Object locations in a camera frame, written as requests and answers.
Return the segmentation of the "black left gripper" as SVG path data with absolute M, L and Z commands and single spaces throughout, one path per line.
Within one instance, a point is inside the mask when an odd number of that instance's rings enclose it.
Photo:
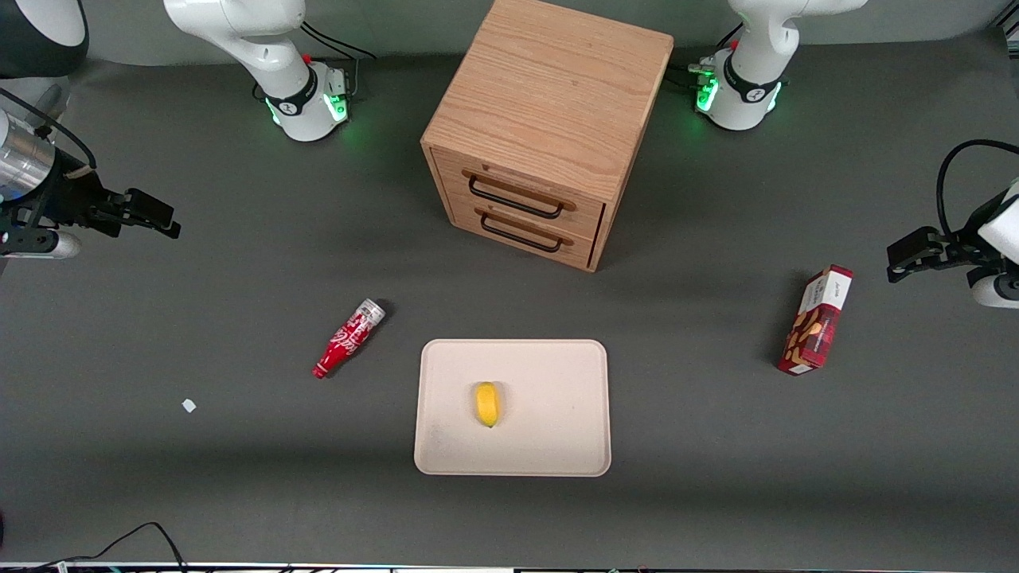
M 943 235 L 932 226 L 921 226 L 889 244 L 888 282 L 896 284 L 918 272 L 947 271 L 960 266 L 1002 268 L 1001 253 L 978 233 L 1001 203 L 1003 195 L 997 193 L 976 208 L 957 231 L 950 228 L 946 212 L 943 212 Z

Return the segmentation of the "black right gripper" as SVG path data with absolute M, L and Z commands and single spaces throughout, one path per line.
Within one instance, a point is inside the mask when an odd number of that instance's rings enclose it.
M 22 175 L 22 192 L 23 228 L 55 231 L 81 226 L 117 233 L 121 226 L 141 226 L 171 239 L 182 231 L 174 220 L 174 207 L 141 189 L 113 193 L 90 166 L 55 164 L 48 173 L 30 170 Z

